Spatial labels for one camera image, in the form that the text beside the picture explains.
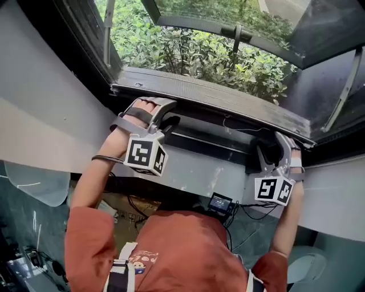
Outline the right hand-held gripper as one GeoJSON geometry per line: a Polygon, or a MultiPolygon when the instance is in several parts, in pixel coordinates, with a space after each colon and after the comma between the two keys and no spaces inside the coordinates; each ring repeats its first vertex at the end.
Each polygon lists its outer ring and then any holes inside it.
{"type": "Polygon", "coordinates": [[[300,167],[300,172],[293,173],[290,167],[292,139],[275,131],[278,144],[267,145],[257,141],[257,154],[262,172],[268,172],[254,179],[254,198],[257,201],[270,202],[287,206],[294,185],[303,181],[305,170],[300,167]]]}

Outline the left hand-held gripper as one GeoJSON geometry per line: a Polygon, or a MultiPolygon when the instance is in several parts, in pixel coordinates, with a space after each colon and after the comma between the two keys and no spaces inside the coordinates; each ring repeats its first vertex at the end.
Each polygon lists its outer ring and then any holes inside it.
{"type": "Polygon", "coordinates": [[[163,117],[173,110],[177,101],[168,98],[142,96],[135,99],[123,112],[123,116],[133,116],[140,120],[147,129],[118,116],[112,123],[112,127],[118,127],[129,132],[129,142],[123,164],[134,171],[145,175],[161,176],[166,165],[166,151],[162,146],[164,135],[170,135],[178,126],[181,117],[163,117]],[[144,108],[135,106],[146,102],[153,104],[154,109],[148,112],[144,108]]]}

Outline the person's left forearm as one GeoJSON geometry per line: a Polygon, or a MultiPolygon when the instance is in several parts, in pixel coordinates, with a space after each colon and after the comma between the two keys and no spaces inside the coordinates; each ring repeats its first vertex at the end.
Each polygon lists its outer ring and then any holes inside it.
{"type": "MultiPolygon", "coordinates": [[[[98,155],[120,158],[127,150],[128,141],[128,133],[115,129],[106,138],[98,155]]],[[[92,160],[76,185],[70,207],[96,208],[114,165],[107,160],[92,160]]]]}

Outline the person's right forearm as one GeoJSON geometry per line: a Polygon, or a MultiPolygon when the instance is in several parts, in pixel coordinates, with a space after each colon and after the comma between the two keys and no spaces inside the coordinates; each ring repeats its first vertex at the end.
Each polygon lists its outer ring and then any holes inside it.
{"type": "Polygon", "coordinates": [[[297,233],[304,198],[303,182],[296,182],[289,203],[279,218],[270,251],[289,257],[297,233]]]}

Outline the small black display device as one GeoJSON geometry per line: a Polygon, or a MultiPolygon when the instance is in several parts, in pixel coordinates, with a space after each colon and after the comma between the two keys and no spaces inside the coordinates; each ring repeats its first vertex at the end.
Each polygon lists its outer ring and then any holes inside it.
{"type": "Polygon", "coordinates": [[[223,196],[218,193],[213,193],[207,211],[209,214],[212,214],[219,218],[219,220],[226,220],[233,210],[232,199],[226,196],[223,196]]]}

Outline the person's right hand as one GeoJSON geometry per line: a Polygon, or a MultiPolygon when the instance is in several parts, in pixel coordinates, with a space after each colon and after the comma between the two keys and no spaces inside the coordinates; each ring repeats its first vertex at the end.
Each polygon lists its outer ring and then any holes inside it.
{"type": "Polygon", "coordinates": [[[290,159],[290,166],[292,168],[301,168],[302,167],[302,155],[301,149],[293,139],[291,139],[292,146],[291,146],[291,159],[290,159]]]}

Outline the person's left hand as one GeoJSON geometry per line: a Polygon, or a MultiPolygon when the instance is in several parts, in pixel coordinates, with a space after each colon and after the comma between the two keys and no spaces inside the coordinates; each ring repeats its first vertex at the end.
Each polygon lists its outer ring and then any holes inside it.
{"type": "Polygon", "coordinates": [[[154,102],[137,99],[115,120],[115,129],[140,137],[151,135],[159,130],[164,114],[162,106],[154,102]]]}

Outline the green shrub hedge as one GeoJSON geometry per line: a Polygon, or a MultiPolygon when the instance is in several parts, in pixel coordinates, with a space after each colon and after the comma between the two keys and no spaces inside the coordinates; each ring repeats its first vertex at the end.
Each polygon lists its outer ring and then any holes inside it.
{"type": "MultiPolygon", "coordinates": [[[[258,0],[156,0],[162,14],[240,23],[289,48],[287,19],[259,8],[258,0]]],[[[191,76],[278,103],[297,67],[259,48],[216,34],[155,25],[141,0],[116,0],[111,41],[124,66],[191,76]]]]}

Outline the white ceramic basin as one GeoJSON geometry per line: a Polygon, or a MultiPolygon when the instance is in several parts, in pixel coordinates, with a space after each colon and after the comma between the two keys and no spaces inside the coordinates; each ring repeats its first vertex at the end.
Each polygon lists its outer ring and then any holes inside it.
{"type": "Polygon", "coordinates": [[[324,272],[326,264],[323,250],[314,246],[295,246],[289,257],[287,283],[317,280],[324,272]]]}

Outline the large brown cardboard box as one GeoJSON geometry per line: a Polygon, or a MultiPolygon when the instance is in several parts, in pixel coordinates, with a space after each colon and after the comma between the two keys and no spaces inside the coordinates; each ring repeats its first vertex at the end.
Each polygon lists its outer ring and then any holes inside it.
{"type": "Polygon", "coordinates": [[[160,206],[160,202],[133,195],[104,192],[102,200],[118,210],[118,223],[114,224],[114,238],[120,251],[126,242],[134,242],[147,218],[160,206]]]}

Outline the person's red shirt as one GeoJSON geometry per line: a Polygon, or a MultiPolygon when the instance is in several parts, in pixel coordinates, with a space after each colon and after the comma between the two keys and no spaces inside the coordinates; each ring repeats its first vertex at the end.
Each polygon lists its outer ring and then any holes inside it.
{"type": "MultiPolygon", "coordinates": [[[[72,292],[105,292],[119,256],[114,220],[98,209],[71,209],[65,270],[72,292]]],[[[288,260],[268,252],[246,269],[226,245],[226,230],[199,213],[158,210],[144,224],[128,256],[135,292],[286,292],[288,260]]]]}

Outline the small black box device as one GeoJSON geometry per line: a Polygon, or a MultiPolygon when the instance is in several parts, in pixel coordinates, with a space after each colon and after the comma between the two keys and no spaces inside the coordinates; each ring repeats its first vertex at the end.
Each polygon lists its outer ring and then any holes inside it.
{"type": "Polygon", "coordinates": [[[33,266],[42,267],[42,259],[36,250],[30,251],[27,255],[33,266]]]}

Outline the window with black frame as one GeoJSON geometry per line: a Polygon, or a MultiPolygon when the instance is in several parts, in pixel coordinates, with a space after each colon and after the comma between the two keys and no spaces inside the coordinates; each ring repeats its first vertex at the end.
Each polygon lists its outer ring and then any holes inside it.
{"type": "MultiPolygon", "coordinates": [[[[16,0],[65,65],[102,105],[119,113],[138,97],[166,97],[111,88],[121,71],[130,67],[122,64],[111,41],[115,1],[16,0]]],[[[161,13],[156,0],[141,1],[158,26],[222,36],[222,26],[237,24],[179,13],[167,16],[161,13]]],[[[365,158],[365,0],[258,0],[258,3],[261,11],[290,22],[293,30],[287,39],[289,48],[284,49],[250,32],[243,25],[253,37],[250,43],[241,43],[297,67],[296,74],[289,79],[287,95],[273,104],[309,121],[310,138],[316,142],[315,146],[309,148],[291,136],[302,148],[304,165],[309,167],[356,156],[365,158]],[[320,128],[337,104],[359,47],[363,48],[363,56],[348,99],[332,129],[322,133],[320,128]]],[[[177,101],[177,107],[171,111],[171,116],[179,116],[181,120],[167,139],[170,148],[248,164],[256,169],[257,141],[277,144],[274,132],[280,131],[271,126],[184,100],[173,100],[177,101]]]]}

